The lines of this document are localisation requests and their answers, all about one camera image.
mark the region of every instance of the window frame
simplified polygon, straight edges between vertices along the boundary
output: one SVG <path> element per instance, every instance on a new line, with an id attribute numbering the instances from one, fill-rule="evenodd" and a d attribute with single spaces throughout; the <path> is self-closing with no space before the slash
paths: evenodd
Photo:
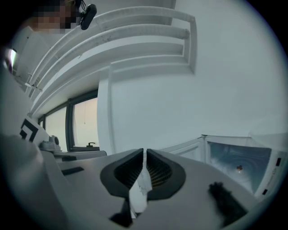
<path id="1" fill-rule="evenodd" d="M 78 97 L 70 98 L 67 102 L 66 108 L 66 144 L 67 151 L 69 152 L 88 152 L 88 151 L 99 151 L 99 147 L 76 147 L 74 141 L 74 133 L 73 133 L 73 111 L 74 106 L 78 103 L 88 101 L 90 99 L 94 99 L 98 97 L 98 89 L 89 91 L 84 93 Z"/>

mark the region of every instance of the window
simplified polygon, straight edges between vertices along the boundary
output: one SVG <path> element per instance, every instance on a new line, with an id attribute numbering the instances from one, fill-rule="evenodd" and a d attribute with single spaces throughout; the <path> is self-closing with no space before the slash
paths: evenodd
<path id="1" fill-rule="evenodd" d="M 89 142 L 99 147 L 97 134 L 97 98 L 74 105 L 73 109 L 74 146 L 86 147 Z"/>
<path id="2" fill-rule="evenodd" d="M 46 132 L 51 136 L 57 136 L 62 151 L 67 151 L 65 133 L 66 107 L 48 115 L 46 117 Z"/>
<path id="3" fill-rule="evenodd" d="M 58 137 L 62 151 L 97 151 L 97 96 L 93 90 L 71 98 L 40 117 L 38 124 Z"/>

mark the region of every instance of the black window frame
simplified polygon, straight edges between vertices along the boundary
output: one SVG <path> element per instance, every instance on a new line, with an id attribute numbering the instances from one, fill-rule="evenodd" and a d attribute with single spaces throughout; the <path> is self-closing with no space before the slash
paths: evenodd
<path id="1" fill-rule="evenodd" d="M 38 124 L 43 121 L 43 129 L 46 130 L 46 117 L 57 112 L 60 109 L 66 107 L 66 117 L 65 117 L 65 136 L 66 136 L 66 146 L 67 152 L 88 152 L 88 151 L 99 151 L 99 147 L 76 147 L 74 142 L 74 134 L 73 134 L 73 111 L 74 106 L 78 103 L 88 101 L 90 99 L 94 99 L 98 97 L 98 89 L 89 91 L 84 93 L 80 96 L 73 97 L 68 99 L 68 101 L 62 103 L 61 105 L 55 107 L 54 109 L 50 110 L 49 112 L 43 114 L 38 119 Z"/>

